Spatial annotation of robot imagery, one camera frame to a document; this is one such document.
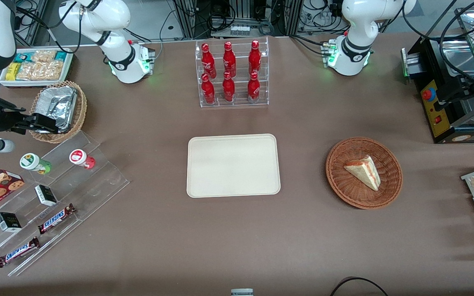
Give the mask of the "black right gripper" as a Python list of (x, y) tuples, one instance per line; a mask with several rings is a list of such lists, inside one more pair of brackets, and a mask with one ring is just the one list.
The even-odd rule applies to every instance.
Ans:
[(33, 113), (27, 116), (21, 113), (9, 103), (0, 102), (0, 132), (13, 132), (25, 135), (31, 130), (36, 133), (58, 134), (59, 128), (55, 125), (56, 120)]

